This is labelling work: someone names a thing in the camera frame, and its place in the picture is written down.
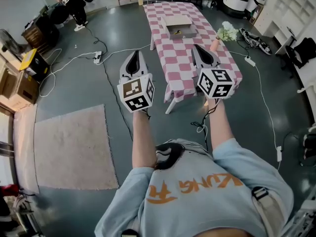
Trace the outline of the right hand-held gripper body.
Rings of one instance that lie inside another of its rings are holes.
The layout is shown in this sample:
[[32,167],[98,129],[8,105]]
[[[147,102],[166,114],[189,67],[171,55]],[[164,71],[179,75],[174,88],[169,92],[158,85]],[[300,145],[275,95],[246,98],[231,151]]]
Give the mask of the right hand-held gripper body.
[[235,93],[235,76],[228,65],[196,62],[195,89],[208,99],[228,99]]

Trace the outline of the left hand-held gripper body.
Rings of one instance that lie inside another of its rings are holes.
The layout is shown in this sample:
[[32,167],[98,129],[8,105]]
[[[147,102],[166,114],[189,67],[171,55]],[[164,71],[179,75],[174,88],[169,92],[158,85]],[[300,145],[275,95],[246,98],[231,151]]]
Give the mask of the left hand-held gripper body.
[[130,113],[153,105],[155,87],[153,75],[147,69],[140,70],[134,75],[120,69],[117,88],[121,102]]

